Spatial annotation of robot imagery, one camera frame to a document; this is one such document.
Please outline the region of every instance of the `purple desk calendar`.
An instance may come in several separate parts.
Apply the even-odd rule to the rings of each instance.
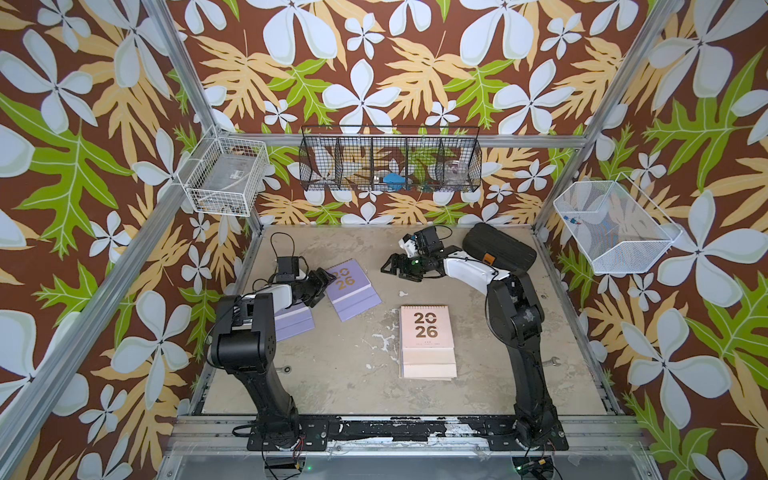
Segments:
[[[310,308],[303,303],[275,313],[275,337],[277,341],[304,333],[315,328]]]
[[[382,302],[357,260],[347,260],[327,270],[336,276],[336,281],[328,286],[326,294],[342,322]]]

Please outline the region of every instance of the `black pouch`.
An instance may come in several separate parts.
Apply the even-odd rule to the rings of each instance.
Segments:
[[[521,276],[536,261],[536,250],[487,223],[477,223],[464,237],[466,253],[490,266]]]

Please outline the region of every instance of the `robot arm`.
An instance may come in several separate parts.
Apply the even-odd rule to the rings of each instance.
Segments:
[[[254,428],[261,439],[290,447],[299,438],[299,413],[273,364],[275,313],[297,303],[315,306],[336,278],[322,268],[305,276],[294,271],[281,278],[285,283],[220,300],[218,318],[223,319],[230,310],[232,313],[230,319],[214,325],[208,359],[211,365],[233,375],[245,386],[258,410]]]
[[[393,254],[382,272],[420,282],[431,278],[425,273],[434,270],[439,274],[435,278],[450,276],[487,295],[488,328],[507,346],[515,374],[515,438],[524,448],[552,442],[558,450],[568,449],[541,365],[544,310],[526,273],[535,260],[535,251],[484,223],[465,238],[465,249],[472,255],[458,247],[443,247],[435,227],[406,235],[399,245],[406,253]]]

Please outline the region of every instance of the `white wire basket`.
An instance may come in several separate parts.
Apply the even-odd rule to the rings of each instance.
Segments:
[[[554,201],[595,274],[646,273],[683,233],[645,192],[623,177],[574,182]],[[643,204],[666,222],[659,224],[620,180],[627,180],[638,199],[643,197]]]
[[[248,217],[270,160],[262,141],[218,137],[202,142],[190,161],[199,162],[184,183],[196,212]]]

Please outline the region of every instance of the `calendar cover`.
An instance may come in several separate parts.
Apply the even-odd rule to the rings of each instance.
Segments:
[[[382,302],[357,260],[347,260],[326,270],[336,276],[326,295],[342,322]]]

